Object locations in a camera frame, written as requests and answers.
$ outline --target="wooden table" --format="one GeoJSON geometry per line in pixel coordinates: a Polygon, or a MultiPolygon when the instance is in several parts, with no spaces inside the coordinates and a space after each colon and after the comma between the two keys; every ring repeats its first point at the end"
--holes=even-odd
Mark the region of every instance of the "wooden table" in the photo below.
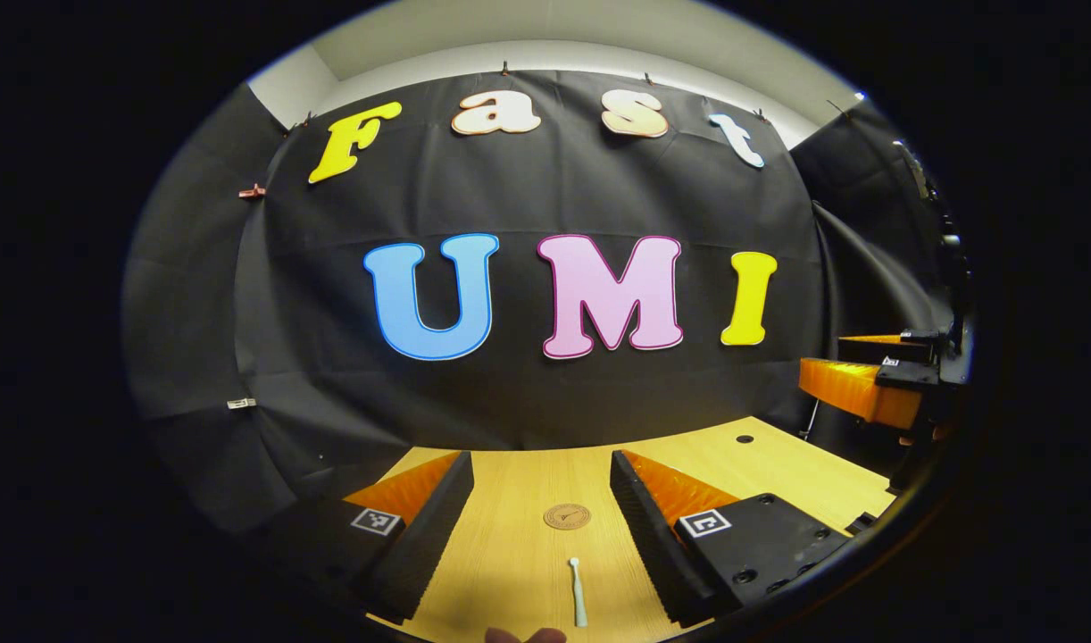
{"type": "MultiPolygon", "coordinates": [[[[753,418],[607,446],[475,451],[473,492],[415,619],[386,624],[454,643],[481,643],[490,626],[521,639],[556,627],[573,643],[647,643],[682,632],[666,617],[610,491],[614,449],[631,449],[738,498],[777,493],[840,529],[860,513],[879,515],[894,500],[884,477],[753,418]],[[753,442],[736,442],[742,434],[753,442]],[[573,531],[550,527],[542,515],[562,502],[585,504],[592,520],[573,531]],[[585,628],[574,626],[570,557],[582,559],[585,628]]],[[[413,448],[383,477],[448,452],[413,448]]]]}

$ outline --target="human hand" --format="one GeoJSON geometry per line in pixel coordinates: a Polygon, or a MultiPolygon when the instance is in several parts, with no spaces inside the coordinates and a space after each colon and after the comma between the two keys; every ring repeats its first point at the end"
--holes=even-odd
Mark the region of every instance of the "human hand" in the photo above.
{"type": "MultiPolygon", "coordinates": [[[[552,627],[543,627],[541,630],[535,631],[525,643],[565,643],[565,632],[561,630],[554,630],[552,627]]],[[[496,627],[489,628],[485,631],[484,643],[523,643],[520,639],[516,635],[509,634],[508,631],[500,630],[496,627]]]]}

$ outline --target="round coaster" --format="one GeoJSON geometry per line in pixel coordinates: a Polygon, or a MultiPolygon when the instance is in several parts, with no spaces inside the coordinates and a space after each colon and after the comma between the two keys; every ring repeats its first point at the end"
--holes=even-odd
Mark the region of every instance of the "round coaster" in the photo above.
{"type": "Polygon", "coordinates": [[[547,510],[544,517],[546,524],[553,528],[571,529],[586,526],[591,516],[589,509],[583,508],[582,504],[566,502],[547,510]]]}

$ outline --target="pink letter m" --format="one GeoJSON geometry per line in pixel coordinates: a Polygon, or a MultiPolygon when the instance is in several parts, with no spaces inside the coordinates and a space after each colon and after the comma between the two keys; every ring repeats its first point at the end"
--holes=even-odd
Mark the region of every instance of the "pink letter m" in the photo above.
{"type": "Polygon", "coordinates": [[[542,350],[553,359],[582,357],[594,350],[585,332],[585,306],[606,347],[615,350],[636,311],[628,343],[640,350],[676,346],[684,331],[676,325],[675,261],[681,245],[668,237],[644,237],[632,248],[621,279],[585,235],[546,237],[538,253],[553,265],[553,336],[542,350]]]}

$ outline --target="ceiling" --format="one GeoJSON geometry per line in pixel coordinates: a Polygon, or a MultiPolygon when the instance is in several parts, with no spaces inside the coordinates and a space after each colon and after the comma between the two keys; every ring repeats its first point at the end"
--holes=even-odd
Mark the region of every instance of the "ceiling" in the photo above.
{"type": "Polygon", "coordinates": [[[855,88],[786,41],[694,0],[397,0],[312,43],[338,81],[422,53],[503,40],[623,47],[710,71],[811,121],[855,88]]]}

